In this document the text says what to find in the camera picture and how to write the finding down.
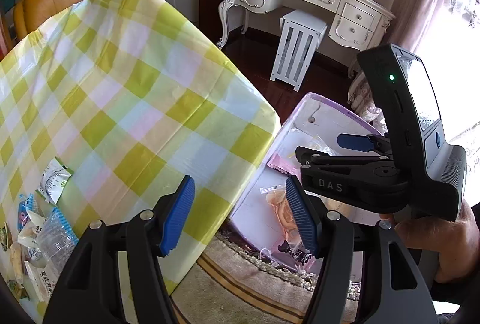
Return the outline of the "person right hand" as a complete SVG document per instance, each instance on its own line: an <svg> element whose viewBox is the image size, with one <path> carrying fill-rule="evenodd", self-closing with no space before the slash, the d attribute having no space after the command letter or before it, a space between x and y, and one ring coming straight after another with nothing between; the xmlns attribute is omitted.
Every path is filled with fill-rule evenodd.
<svg viewBox="0 0 480 324"><path fill-rule="evenodd" d="M446 283L470 274L479 261L479 227L472 208L463 202L458 218L449 222L422 217L396 222L391 214L382 214L408 248L439 253L435 280Z"/></svg>

